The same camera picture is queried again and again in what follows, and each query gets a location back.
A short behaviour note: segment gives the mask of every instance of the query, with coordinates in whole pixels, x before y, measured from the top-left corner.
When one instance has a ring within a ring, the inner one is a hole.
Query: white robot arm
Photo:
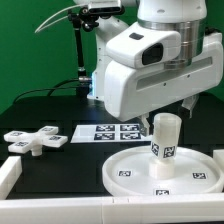
[[[222,34],[204,35],[205,0],[141,0],[138,21],[107,44],[107,111],[121,121],[219,84]]]

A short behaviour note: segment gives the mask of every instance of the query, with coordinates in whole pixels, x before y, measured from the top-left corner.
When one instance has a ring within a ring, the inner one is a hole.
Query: white cross block
[[[4,139],[15,142],[8,147],[9,152],[24,154],[31,151],[33,156],[40,156],[43,145],[59,148],[68,141],[68,137],[56,135],[57,133],[58,127],[45,126],[35,133],[11,131],[4,135]]]

